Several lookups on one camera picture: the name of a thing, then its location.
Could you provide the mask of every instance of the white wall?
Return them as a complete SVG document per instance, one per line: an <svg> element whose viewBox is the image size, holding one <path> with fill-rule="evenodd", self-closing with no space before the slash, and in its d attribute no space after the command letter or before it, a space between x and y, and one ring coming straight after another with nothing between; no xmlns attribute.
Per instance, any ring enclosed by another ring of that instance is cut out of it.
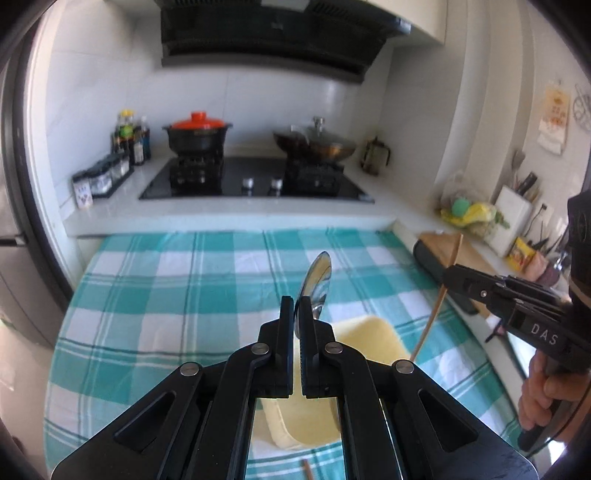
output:
<svg viewBox="0 0 591 480"><path fill-rule="evenodd" d="M342 135L349 134L353 116L356 135L365 133L363 126L375 125L378 113L367 111L363 105L380 103L390 51L390 46L384 48L362 86L266 67L163 68L160 18L145 17L135 30L125 106L148 116L155 144L167 142L162 126L188 118L191 111L204 110L233 123L227 151L281 154L273 140L273 129L311 124L315 115L325 117L327 129ZM358 104L360 95L364 101ZM356 112L356 104L362 112Z"/></svg>
<svg viewBox="0 0 591 480"><path fill-rule="evenodd" d="M426 205L450 136L466 57L466 0L451 0L444 46L394 51L380 120L392 188Z"/></svg>
<svg viewBox="0 0 591 480"><path fill-rule="evenodd" d="M494 200L531 110L532 52L525 0L489 1L491 50L485 103L466 174Z"/></svg>
<svg viewBox="0 0 591 480"><path fill-rule="evenodd" d="M549 82L560 82L561 87L570 92L572 102L576 95L575 85L578 84L585 93L591 94L591 84L554 27L531 5L528 10L534 35L535 79L531 116L523 146L526 158L519 176L525 178L534 171L540 178L542 196L534 205L534 212L538 212L542 203L548 206L548 211L543 215L546 225L544 234L550 235L552 244L566 227L568 198L581 191L589 162L591 134L576 124L571 103L564 153L557 156L539 146L536 140L544 92ZM537 241L540 225L533 230L537 232L534 238Z"/></svg>
<svg viewBox="0 0 591 480"><path fill-rule="evenodd" d="M146 115L154 150L167 148L161 127L191 111L234 124L226 151L282 155L272 130L326 118L327 129L363 142L375 134L392 45L362 85L266 67L162 67L160 18L126 17L104 0L62 0L66 10L51 52L47 142L61 215L74 206L70 178L108 153L117 113Z"/></svg>
<svg viewBox="0 0 591 480"><path fill-rule="evenodd" d="M430 208L463 170L494 196L525 138L531 44L525 0L450 0L443 47L395 50L380 129L397 193Z"/></svg>
<svg viewBox="0 0 591 480"><path fill-rule="evenodd" d="M465 170L486 96L491 53L491 17L487 0L467 3L466 57L456 111L432 191L433 203L441 197L447 179Z"/></svg>
<svg viewBox="0 0 591 480"><path fill-rule="evenodd" d="M72 174L109 152L109 133L126 102L134 25L103 0L61 1L67 5L51 52L46 119L51 175L63 207L72 203Z"/></svg>

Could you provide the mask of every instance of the cutting board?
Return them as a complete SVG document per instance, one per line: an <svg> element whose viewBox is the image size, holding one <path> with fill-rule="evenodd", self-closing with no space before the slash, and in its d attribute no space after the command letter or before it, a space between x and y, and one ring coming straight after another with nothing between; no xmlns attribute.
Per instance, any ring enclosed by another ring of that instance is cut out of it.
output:
<svg viewBox="0 0 591 480"><path fill-rule="evenodd" d="M441 265L449 265L449 259L452 256L453 244L456 241L456 235L449 233L435 233L423 232L419 236L419 240L437 257ZM497 275L497 272L492 268L482 255L472 246L472 244L464 237L462 247L457 256L457 265L464 265L465 267L473 268L489 275ZM474 307L478 312L487 318L491 313L480 302L472 300Z"/></svg>

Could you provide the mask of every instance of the teal checkered tablecloth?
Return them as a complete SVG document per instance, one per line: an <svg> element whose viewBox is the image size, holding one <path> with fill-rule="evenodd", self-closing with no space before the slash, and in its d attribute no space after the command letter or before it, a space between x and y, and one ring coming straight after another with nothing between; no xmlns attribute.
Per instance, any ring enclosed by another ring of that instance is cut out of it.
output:
<svg viewBox="0 0 591 480"><path fill-rule="evenodd" d="M322 319L387 319L410 350L437 286L388 232L303 230L107 238L82 279L57 342L44 435L50 471L183 362L211 365L255 342L326 250L333 277ZM515 411L486 355L446 303L417 363L512 445ZM343 479L340 443L279 450L258 410L248 479Z"/></svg>

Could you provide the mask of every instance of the wooden chopstick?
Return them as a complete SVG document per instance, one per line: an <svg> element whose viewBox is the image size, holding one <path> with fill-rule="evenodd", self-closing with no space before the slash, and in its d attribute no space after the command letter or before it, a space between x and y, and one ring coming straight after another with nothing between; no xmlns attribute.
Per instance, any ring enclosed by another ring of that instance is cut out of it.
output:
<svg viewBox="0 0 591 480"><path fill-rule="evenodd" d="M306 460L305 458L301 461L301 464L304 467L304 472L306 473L306 480L315 480L314 478L314 472L312 471L312 468L310 467L310 464L308 463L308 460Z"/></svg>
<svg viewBox="0 0 591 480"><path fill-rule="evenodd" d="M460 253L460 248L462 247L463 240L464 240L464 236L461 233L457 234L456 242L453 245L452 256L449 259L448 267L451 267L452 265L456 264L457 256ZM425 340L427 339L427 335L429 334L429 331L431 330L431 327L433 326L433 322L437 318L437 315L439 314L439 310L441 310L441 305L443 304L443 300L445 300L446 295L447 295L447 287L445 285L441 285L441 288L439 289L439 295L437 296L437 301L435 302L435 305L433 306L433 310L431 311L431 316L429 317L429 320L428 320L427 324L425 325L423 332L421 333L421 338L419 338L417 346L414 348L413 354L410 356L411 362L414 362L416 360L419 351L421 351L421 348L423 347L423 344L425 343Z"/></svg>

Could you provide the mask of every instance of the human hand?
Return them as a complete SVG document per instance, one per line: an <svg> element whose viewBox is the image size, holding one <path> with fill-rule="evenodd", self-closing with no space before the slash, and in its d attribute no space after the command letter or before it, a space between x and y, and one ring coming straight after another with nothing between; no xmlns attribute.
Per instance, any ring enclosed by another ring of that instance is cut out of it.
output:
<svg viewBox="0 0 591 480"><path fill-rule="evenodd" d="M568 400L573 402L573 405L569 414L556 429L556 431L560 430L583 398L590 381L589 374L564 373L548 377L544 373L546 362L546 355L537 351L530 361L530 376L521 387L519 423L524 430L531 430L536 424L543 427L548 425L552 418L550 406L553 400ZM591 395L588 395L584 405L556 440L569 442L590 408Z"/></svg>

